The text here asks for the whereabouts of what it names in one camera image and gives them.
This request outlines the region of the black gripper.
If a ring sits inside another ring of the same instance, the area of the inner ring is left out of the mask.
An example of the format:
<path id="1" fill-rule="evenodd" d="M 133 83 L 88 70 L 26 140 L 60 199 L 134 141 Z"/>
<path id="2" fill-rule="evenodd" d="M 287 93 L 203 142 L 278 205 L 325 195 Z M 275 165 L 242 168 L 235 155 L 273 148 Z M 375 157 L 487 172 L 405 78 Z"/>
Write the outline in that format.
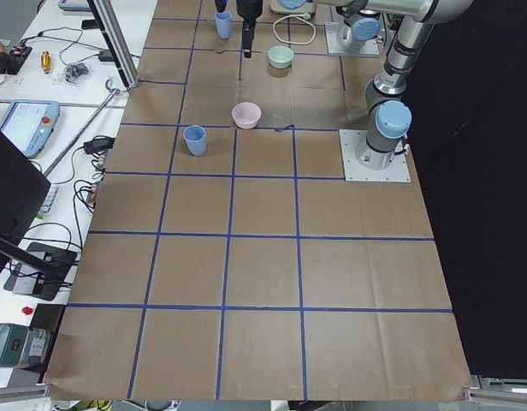
<path id="1" fill-rule="evenodd" d="M 244 58 L 251 58 L 256 19 L 263 13 L 263 0 L 237 0 L 236 9 L 237 14 L 244 20 L 241 31 Z"/>

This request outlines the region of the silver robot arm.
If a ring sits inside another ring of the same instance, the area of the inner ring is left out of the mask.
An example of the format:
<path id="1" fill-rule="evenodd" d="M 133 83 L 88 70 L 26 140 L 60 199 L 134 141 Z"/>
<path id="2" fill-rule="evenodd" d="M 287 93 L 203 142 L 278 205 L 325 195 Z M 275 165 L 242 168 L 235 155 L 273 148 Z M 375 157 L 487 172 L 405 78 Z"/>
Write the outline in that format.
<path id="1" fill-rule="evenodd" d="M 369 111 L 368 131 L 355 149 L 357 161 L 370 170 L 384 170 L 393 161 L 395 147 L 406 136 L 412 114 L 400 102 L 406 90 L 406 78 L 412 71 L 434 25 L 462 15 L 470 1 L 327 1 L 352 25 L 362 10 L 403 15 L 394 35 L 383 70 L 369 81 L 365 101 Z"/>
<path id="2" fill-rule="evenodd" d="M 338 8 L 337 11 L 343 17 L 343 22 L 336 38 L 347 50 L 361 50 L 380 32 L 380 14 L 374 10 Z"/>

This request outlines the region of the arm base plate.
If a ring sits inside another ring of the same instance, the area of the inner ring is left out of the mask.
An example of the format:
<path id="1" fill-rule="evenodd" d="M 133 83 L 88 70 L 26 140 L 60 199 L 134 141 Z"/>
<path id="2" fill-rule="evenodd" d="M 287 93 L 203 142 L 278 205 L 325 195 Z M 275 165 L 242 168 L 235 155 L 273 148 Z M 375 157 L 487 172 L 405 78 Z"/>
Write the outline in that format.
<path id="1" fill-rule="evenodd" d="M 372 150 L 366 141 L 367 130 L 340 129 L 340 148 L 347 182 L 412 181 L 406 154 L 399 142 L 389 153 Z"/>
<path id="2" fill-rule="evenodd" d="M 376 42 L 380 24 L 374 19 L 362 19 L 350 27 L 341 22 L 327 22 L 325 34 L 330 56 L 378 57 Z"/>

